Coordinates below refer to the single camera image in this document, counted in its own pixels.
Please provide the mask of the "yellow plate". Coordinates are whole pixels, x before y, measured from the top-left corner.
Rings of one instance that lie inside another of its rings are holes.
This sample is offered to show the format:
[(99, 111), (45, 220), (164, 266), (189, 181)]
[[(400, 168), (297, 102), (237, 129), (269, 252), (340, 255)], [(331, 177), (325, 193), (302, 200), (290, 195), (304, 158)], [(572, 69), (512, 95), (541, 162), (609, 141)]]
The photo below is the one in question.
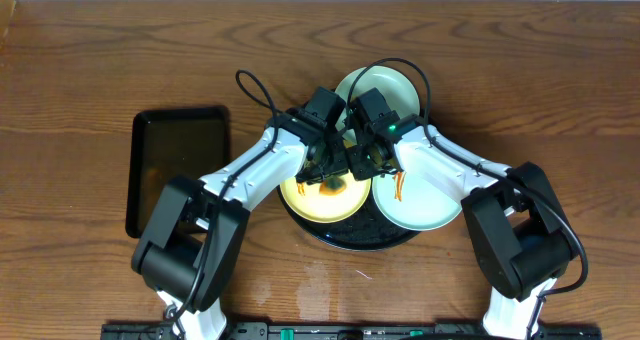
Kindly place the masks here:
[(347, 183), (344, 192), (336, 196), (319, 194), (319, 184), (298, 183), (294, 177), (279, 185), (279, 191), (287, 205), (295, 215), (305, 220), (328, 224), (335, 223), (354, 215), (367, 200), (372, 180), (356, 180), (350, 171), (335, 176)]

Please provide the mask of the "orange green sponge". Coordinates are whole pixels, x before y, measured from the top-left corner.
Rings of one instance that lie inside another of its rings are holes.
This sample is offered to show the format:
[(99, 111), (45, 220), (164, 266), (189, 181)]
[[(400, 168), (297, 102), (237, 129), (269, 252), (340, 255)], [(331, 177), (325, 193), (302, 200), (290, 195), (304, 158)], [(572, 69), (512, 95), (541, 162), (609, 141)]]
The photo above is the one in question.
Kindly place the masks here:
[(347, 183), (340, 177), (333, 177), (323, 181), (319, 186), (319, 194), (322, 196), (336, 196), (344, 192)]

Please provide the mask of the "light green plate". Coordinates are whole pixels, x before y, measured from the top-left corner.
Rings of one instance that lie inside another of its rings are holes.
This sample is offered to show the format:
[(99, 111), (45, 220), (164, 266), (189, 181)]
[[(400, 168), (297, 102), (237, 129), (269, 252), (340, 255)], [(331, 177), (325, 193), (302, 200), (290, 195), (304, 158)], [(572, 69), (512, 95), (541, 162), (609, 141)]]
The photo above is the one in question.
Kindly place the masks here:
[[(362, 70), (364, 70), (364, 67), (354, 70), (337, 86), (335, 93), (343, 100), (347, 100), (351, 85)], [(409, 115), (419, 115), (420, 100), (418, 93), (411, 81), (401, 72), (385, 66), (371, 68), (357, 81), (351, 100), (355, 100), (359, 95), (372, 88), (376, 88), (381, 92), (390, 109), (396, 111), (401, 119)], [(346, 107), (336, 123), (337, 130), (344, 128), (345, 119)], [(353, 129), (346, 131), (343, 139), (347, 145), (355, 145), (356, 135)]]
[(461, 206), (417, 175), (397, 173), (372, 182), (374, 201), (395, 225), (413, 231), (430, 231), (447, 225)]

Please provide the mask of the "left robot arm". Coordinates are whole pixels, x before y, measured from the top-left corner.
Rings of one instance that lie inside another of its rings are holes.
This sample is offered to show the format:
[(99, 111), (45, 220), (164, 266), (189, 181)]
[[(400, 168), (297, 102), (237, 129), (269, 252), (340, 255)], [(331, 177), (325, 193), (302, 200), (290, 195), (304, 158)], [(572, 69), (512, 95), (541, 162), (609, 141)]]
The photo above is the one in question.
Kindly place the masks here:
[(319, 87), (303, 107), (275, 113), (256, 144), (231, 163), (164, 186), (131, 260), (167, 305), (157, 338), (222, 335), (227, 319), (219, 298), (252, 210), (306, 163), (323, 157), (345, 106), (339, 95)]

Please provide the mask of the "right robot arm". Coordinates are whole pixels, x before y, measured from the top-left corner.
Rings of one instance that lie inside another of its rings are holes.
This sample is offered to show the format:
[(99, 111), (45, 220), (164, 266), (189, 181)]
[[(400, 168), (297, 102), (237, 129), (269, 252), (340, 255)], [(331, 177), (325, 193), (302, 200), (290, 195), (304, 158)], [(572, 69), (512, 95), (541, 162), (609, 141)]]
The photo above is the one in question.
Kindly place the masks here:
[(557, 279), (584, 246), (545, 172), (483, 159), (444, 137), (426, 116), (401, 118), (373, 88), (350, 98), (345, 126), (366, 164), (426, 180), (464, 215), (477, 263), (492, 287), (482, 321), (493, 336), (530, 339)]

